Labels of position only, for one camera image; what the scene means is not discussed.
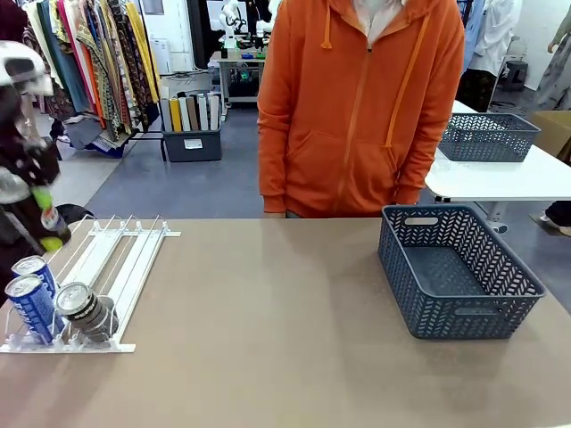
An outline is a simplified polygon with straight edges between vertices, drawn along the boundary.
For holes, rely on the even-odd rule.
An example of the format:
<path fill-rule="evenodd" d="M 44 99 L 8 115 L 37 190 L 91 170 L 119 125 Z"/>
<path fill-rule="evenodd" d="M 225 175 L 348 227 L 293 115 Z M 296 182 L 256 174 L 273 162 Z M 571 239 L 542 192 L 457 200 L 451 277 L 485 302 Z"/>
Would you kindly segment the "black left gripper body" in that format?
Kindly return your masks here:
<path fill-rule="evenodd" d="M 56 145 L 42 137 L 24 136 L 16 127 L 21 117 L 20 94 L 12 86 L 2 86 L 1 166 L 28 185 L 51 185 L 60 175 Z"/>

